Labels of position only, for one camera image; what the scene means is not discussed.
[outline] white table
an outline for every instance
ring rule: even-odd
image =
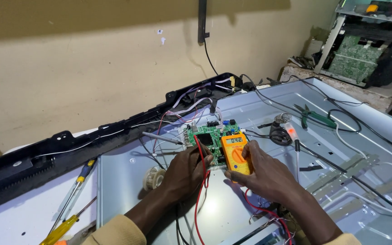
[[[83,131],[74,137],[93,132]],[[8,152],[22,148],[17,147]],[[0,245],[37,245],[45,239],[54,224],[57,210],[77,179],[82,167],[62,175],[37,189],[31,190],[0,205]],[[70,215],[79,212],[96,196],[96,168],[80,194]],[[80,216],[79,222],[66,233],[63,239],[72,238],[77,232],[96,220],[96,202]]]

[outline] electronic device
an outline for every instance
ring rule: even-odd
[[[220,139],[228,169],[242,174],[251,174],[253,166],[249,159],[242,157],[243,147],[247,144],[246,136],[242,133],[223,136]]]

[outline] screwdriver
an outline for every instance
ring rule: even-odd
[[[87,204],[78,214],[72,215],[68,220],[63,222],[57,229],[52,231],[39,245],[54,245],[60,238],[63,237],[66,232],[74,225],[74,223],[78,220],[79,216],[86,210],[97,197],[93,198],[90,203]]]
[[[61,210],[60,214],[58,215],[57,220],[55,221],[55,223],[52,226],[51,231],[49,231],[48,235],[51,234],[51,232],[57,227],[58,221],[61,219],[64,211],[66,211],[66,209],[68,208],[69,203],[71,202],[72,198],[74,197],[76,190],[84,183],[86,177],[90,174],[90,171],[93,169],[95,162],[96,162],[96,159],[90,160],[90,161],[86,162],[86,164],[84,164],[83,168],[81,169],[81,173],[76,180],[77,185],[75,186],[75,188],[72,190],[71,194],[69,195],[68,200],[64,204],[63,209]]]

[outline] yellow screwdriver handle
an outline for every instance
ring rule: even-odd
[[[63,222],[57,229],[53,230],[40,245],[54,245],[60,238],[68,232],[68,230],[74,225],[78,220],[78,216],[72,215],[68,220]]]

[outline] tv main board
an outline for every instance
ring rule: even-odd
[[[185,147],[196,145],[194,135],[197,135],[202,144],[208,147],[213,154],[211,166],[226,164],[226,158],[221,145],[221,137],[226,135],[239,134],[240,127],[235,120],[225,120],[223,124],[218,122],[208,122],[207,126],[196,126],[195,123],[184,133]]]

